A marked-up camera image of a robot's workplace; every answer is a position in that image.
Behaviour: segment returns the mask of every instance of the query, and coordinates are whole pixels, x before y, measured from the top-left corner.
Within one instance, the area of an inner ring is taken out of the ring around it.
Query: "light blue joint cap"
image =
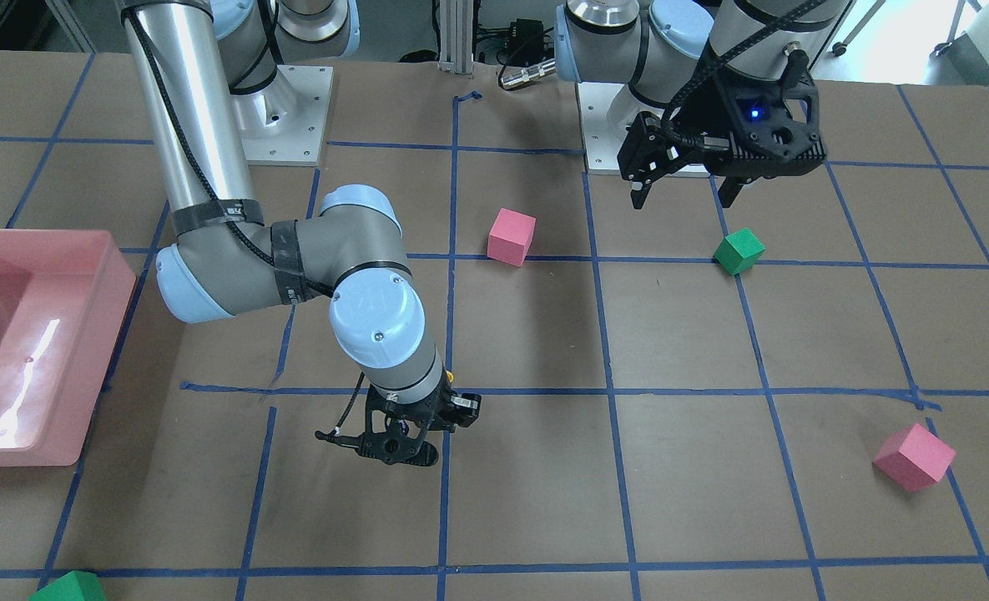
[[[179,245],[162,248],[157,254],[157,285],[171,315],[186,323],[201,323],[232,318],[190,273]]]
[[[235,33],[256,5],[256,0],[212,0],[212,30],[216,33],[216,42]]]
[[[342,51],[344,57],[356,53],[357,46],[361,45],[361,13],[357,12],[356,0],[350,0],[350,41],[346,42],[346,50]]]
[[[579,71],[575,68],[575,56],[572,53],[572,39],[568,35],[568,19],[564,16],[564,7],[558,7],[558,20],[554,23],[554,60],[558,64],[558,77],[564,81],[579,83]]]
[[[346,184],[323,197],[320,215],[326,213],[333,206],[339,205],[367,206],[368,209],[379,210],[383,215],[390,217],[391,221],[394,221],[394,225],[398,225],[398,232],[401,232],[401,224],[394,214],[391,199],[388,199],[386,194],[381,193],[376,188],[364,184]]]
[[[650,20],[665,42],[691,58],[701,57],[713,29],[709,11],[692,0],[653,0]]]
[[[424,340],[424,306],[409,280],[375,267],[350,274],[331,297],[331,328],[353,361],[399,366]]]

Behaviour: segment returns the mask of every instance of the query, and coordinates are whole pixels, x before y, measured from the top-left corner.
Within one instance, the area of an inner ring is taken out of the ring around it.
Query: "pink bin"
[[[0,467],[78,460],[133,286],[109,232],[0,230]]]

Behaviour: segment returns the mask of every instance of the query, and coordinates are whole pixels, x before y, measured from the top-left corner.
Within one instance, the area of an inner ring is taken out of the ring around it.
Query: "green cube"
[[[761,240],[749,228],[743,228],[733,235],[725,236],[713,258],[728,271],[728,275],[734,276],[753,267],[762,252],[764,244],[761,244]]]
[[[68,572],[30,596],[30,601],[106,601],[96,575]]]

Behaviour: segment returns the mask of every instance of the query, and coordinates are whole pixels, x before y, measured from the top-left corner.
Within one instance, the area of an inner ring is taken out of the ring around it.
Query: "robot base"
[[[628,136],[628,126],[640,110],[654,111],[632,98],[623,83],[591,83],[577,85],[579,124],[583,130],[583,144],[587,151],[587,172],[595,175],[620,175],[617,152]],[[689,164],[674,178],[708,178],[709,172],[701,164]]]
[[[331,105],[330,66],[280,65],[264,90],[231,96],[249,164],[318,167]]]

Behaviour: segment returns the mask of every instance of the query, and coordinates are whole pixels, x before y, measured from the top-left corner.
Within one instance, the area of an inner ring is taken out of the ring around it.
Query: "white mounting plate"
[[[250,164],[319,167],[334,69],[330,66],[280,65],[280,71],[297,91],[300,110],[289,121],[281,123],[285,127],[276,129],[272,136],[246,137],[242,134],[245,158]]]
[[[623,90],[623,83],[577,84],[579,125],[583,130],[583,145],[587,151],[587,172],[595,175],[620,175],[617,152],[623,144],[625,130],[608,121],[609,106],[613,98]],[[674,178],[708,178],[709,172],[701,164],[688,164]]]

